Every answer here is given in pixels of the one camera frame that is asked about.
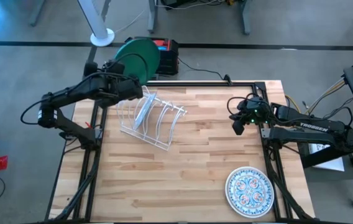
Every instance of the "blue and white plate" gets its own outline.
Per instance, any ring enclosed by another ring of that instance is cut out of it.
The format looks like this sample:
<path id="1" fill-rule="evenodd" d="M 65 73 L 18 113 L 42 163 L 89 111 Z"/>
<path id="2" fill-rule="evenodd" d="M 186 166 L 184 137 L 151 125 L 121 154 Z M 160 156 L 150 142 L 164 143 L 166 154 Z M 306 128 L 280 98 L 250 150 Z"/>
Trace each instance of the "blue and white plate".
<path id="1" fill-rule="evenodd" d="M 268 177 L 253 167 L 240 167 L 231 172 L 225 184 L 231 207 L 247 218 L 258 218 L 269 212 L 275 200 Z"/>

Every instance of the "wooden table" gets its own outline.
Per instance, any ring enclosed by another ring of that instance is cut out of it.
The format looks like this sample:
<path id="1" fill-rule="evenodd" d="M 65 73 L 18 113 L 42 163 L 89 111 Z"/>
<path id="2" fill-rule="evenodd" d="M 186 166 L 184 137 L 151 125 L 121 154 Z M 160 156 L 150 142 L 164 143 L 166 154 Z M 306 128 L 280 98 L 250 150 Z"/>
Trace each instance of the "wooden table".
<path id="1" fill-rule="evenodd" d="M 269 101 L 285 105 L 281 81 L 265 83 Z M 157 90 L 159 98 L 184 106 L 188 113 L 178 120 L 167 152 L 120 132 L 115 107 L 108 109 L 91 221 L 274 221 L 273 210 L 255 220 L 242 217 L 225 197 L 225 181 L 234 169 L 252 166 L 266 174 L 258 126 L 245 126 L 243 135 L 236 136 L 226 109 L 230 97 L 246 96 L 252 90 L 238 86 L 150 89 Z M 231 108 L 238 102 L 231 101 Z M 77 103 L 73 121 L 86 126 L 92 107 L 90 100 Z M 50 218 L 59 214 L 76 192 L 83 154 L 78 149 L 63 157 Z M 314 216 L 299 155 L 289 150 L 281 150 L 280 155 L 289 191 L 306 213 Z M 279 191 L 277 195 L 283 216 L 282 196 Z"/>

